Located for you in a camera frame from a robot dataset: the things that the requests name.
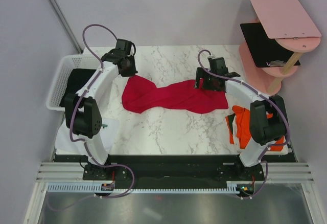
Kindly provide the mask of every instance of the crumpled red fabric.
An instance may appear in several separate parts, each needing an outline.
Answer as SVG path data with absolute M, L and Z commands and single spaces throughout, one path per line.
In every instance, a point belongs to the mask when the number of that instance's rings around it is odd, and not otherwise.
M 189 110 L 198 114 L 215 109 L 228 109 L 224 92 L 194 88 L 195 80 L 156 87 L 150 80 L 135 75 L 127 81 L 122 95 L 123 107 L 134 113 L 142 113 L 153 107 Z

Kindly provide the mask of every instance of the gray wall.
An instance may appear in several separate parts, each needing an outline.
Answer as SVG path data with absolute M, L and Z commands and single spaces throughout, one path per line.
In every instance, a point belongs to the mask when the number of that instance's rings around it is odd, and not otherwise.
M 322 33 L 320 46 L 304 54 L 298 71 L 284 79 L 283 96 L 300 160 L 312 166 L 321 199 L 327 208 L 327 0 L 300 0 Z
M 0 216 L 22 223 L 59 114 L 45 99 L 60 59 L 74 50 L 47 0 L 0 0 Z
M 99 23 L 138 46 L 239 44 L 240 23 L 255 18 L 250 0 L 57 1 L 75 34 Z M 101 29 L 90 30 L 87 39 L 98 47 L 115 44 Z

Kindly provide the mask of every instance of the orange cloth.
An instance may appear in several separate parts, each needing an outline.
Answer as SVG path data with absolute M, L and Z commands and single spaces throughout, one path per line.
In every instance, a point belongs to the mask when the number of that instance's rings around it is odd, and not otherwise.
M 249 143 L 251 139 L 251 133 L 250 133 L 250 111 L 248 109 L 242 108 L 240 106 L 234 105 L 232 107 L 232 110 L 234 111 L 236 115 L 236 125 L 237 125 L 237 134 L 236 137 L 239 138 L 240 140 L 240 149 L 245 149 L 247 144 Z M 234 144 L 231 130 L 229 128 L 229 142 L 231 144 Z M 284 142 L 284 136 L 276 141 L 275 144 L 281 144 Z M 282 146 L 272 146 L 271 150 L 272 151 L 281 151 L 283 149 Z

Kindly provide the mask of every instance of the white laundry basket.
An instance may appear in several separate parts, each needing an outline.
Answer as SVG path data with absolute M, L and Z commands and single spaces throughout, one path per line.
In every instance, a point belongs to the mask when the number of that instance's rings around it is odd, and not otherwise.
M 99 61 L 93 55 L 68 55 L 65 56 L 57 69 L 52 81 L 50 92 L 46 101 L 46 106 L 50 110 L 65 111 L 60 107 L 60 101 L 65 93 L 68 78 L 73 69 L 97 69 L 100 67 Z

